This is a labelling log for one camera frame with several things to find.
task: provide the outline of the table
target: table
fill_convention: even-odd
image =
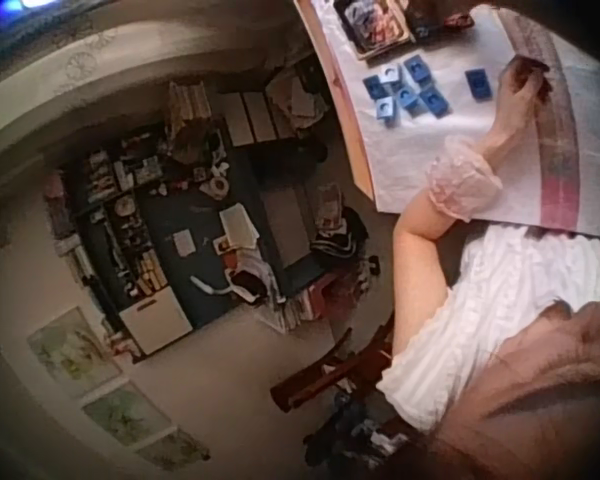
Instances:
[[[486,68],[495,89],[499,72],[518,52],[552,67],[554,92],[515,161],[499,172],[503,195],[479,218],[600,235],[599,64],[524,17],[480,7],[472,12],[476,27],[444,48],[414,46],[381,60],[395,63],[422,52],[453,110],[440,121],[421,116],[387,129],[375,120],[362,87],[362,79],[377,73],[378,65],[353,58],[331,0],[295,3],[325,71],[354,183],[379,211],[404,208],[424,185],[426,167],[448,134],[477,137],[488,130],[495,102],[473,102],[461,78],[464,70]],[[447,49],[453,55],[445,56]]]

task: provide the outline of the white tablecloth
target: white tablecloth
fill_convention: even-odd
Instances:
[[[477,103],[464,72],[484,68],[495,93],[498,75],[514,55],[513,47],[495,11],[479,7],[472,11],[476,26],[453,40],[436,43],[434,47],[398,48],[396,53],[390,52],[392,57],[368,64],[356,59],[332,2],[313,0],[313,3],[356,111],[376,206],[381,212],[399,213],[425,184],[424,172],[447,135],[461,133],[478,138],[489,129],[495,115],[495,101]],[[572,229],[600,235],[600,64],[560,39],[555,44],[569,86],[578,136],[579,208]],[[452,112],[441,119],[431,113],[412,118],[398,108],[395,125],[386,126],[376,119],[374,103],[362,81],[379,73],[383,65],[402,64],[415,54],[420,54],[429,65],[436,87],[449,101]],[[411,86],[416,87],[406,71],[403,73]],[[541,225],[543,184],[533,125],[499,175],[505,185],[504,192],[479,218]]]

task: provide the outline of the wooden chair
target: wooden chair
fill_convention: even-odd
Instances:
[[[345,378],[355,386],[352,397],[363,399],[375,390],[382,371],[391,365],[391,342],[387,337],[392,330],[393,314],[387,323],[378,328],[366,347],[343,360],[337,354],[351,337],[352,330],[347,329],[321,358],[271,388],[273,401],[283,412],[289,412]],[[325,365],[334,369],[325,373]]]

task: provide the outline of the painting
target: painting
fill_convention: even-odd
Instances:
[[[141,448],[138,454],[168,472],[211,458],[207,447],[182,430],[176,430]]]
[[[133,445],[171,425],[131,383],[87,404],[84,412],[123,445]]]
[[[82,397],[120,374],[79,308],[42,327],[27,343],[49,375],[72,398]]]

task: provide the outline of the white blouse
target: white blouse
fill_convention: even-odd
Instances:
[[[462,255],[444,305],[383,372],[378,389],[421,431],[435,427],[504,341],[557,299],[600,301],[600,241],[493,224]]]

